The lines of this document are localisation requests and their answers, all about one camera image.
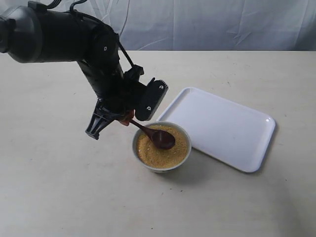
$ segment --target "grain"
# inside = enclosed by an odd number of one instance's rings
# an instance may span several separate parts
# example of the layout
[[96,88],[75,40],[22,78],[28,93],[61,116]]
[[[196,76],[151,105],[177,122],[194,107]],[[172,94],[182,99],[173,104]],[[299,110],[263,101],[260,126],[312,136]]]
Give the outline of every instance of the grain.
[[137,142],[140,160],[150,167],[159,169],[171,168],[183,161],[188,152],[188,143],[185,135],[171,126],[151,125],[150,128],[171,133],[176,139],[176,144],[170,150],[161,150],[156,148],[149,138],[142,133]]

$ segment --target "plastic tray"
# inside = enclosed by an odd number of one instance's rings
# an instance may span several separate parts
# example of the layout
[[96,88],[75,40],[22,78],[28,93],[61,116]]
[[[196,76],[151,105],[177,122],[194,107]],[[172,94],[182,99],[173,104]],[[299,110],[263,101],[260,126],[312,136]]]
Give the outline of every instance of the plastic tray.
[[183,127],[192,146],[240,171],[257,171],[276,122],[269,115],[194,87],[183,89],[158,121]]

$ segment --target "white fabric backdrop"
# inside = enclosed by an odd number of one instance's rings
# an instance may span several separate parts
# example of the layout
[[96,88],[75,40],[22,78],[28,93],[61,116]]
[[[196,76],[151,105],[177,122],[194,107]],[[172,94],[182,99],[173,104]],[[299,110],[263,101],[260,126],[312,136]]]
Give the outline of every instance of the white fabric backdrop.
[[[2,0],[0,10],[26,4]],[[131,50],[316,49],[316,0],[88,0],[77,9],[111,25]]]

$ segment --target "bowl rim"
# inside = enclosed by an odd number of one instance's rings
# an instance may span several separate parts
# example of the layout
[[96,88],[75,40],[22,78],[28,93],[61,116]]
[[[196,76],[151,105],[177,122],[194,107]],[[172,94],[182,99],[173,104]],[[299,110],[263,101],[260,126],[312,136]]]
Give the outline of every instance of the bowl rim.
[[138,153],[137,153],[137,141],[138,141],[138,137],[140,136],[140,134],[142,133],[142,130],[138,129],[136,131],[136,133],[134,134],[134,137],[133,137],[133,142],[132,142],[132,148],[133,148],[133,153],[134,153],[134,156],[135,158],[143,165],[145,166],[147,169],[150,169],[150,170],[153,170],[153,171],[169,171],[169,170],[173,170],[179,166],[181,166],[189,157],[190,153],[191,153],[191,150],[192,150],[192,143],[191,143],[191,139],[190,139],[190,136],[189,134],[186,132],[186,130],[184,130],[181,126],[173,123],[173,122],[166,122],[166,121],[156,121],[156,122],[151,122],[151,123],[148,123],[146,125],[144,125],[145,127],[148,127],[148,126],[151,126],[151,125],[171,125],[175,128],[177,128],[178,130],[180,130],[180,132],[182,132],[187,141],[188,141],[188,151],[187,151],[187,155],[186,157],[180,162],[178,163],[177,165],[175,166],[172,166],[172,167],[169,167],[169,168],[154,168],[154,167],[151,167],[151,166],[148,166],[146,165],[145,163],[143,163],[139,156],[138,156]]

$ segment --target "tabletop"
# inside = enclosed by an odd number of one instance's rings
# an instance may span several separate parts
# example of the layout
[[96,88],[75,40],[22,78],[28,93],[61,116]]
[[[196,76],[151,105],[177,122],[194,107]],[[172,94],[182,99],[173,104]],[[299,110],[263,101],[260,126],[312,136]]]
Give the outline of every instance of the tabletop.
[[[131,51],[141,77],[187,86],[271,115],[260,171],[244,174],[193,150],[174,172],[133,157],[137,128],[88,137],[96,98],[72,63],[0,56],[0,236],[316,236],[316,52]],[[121,57],[123,69],[128,70]]]

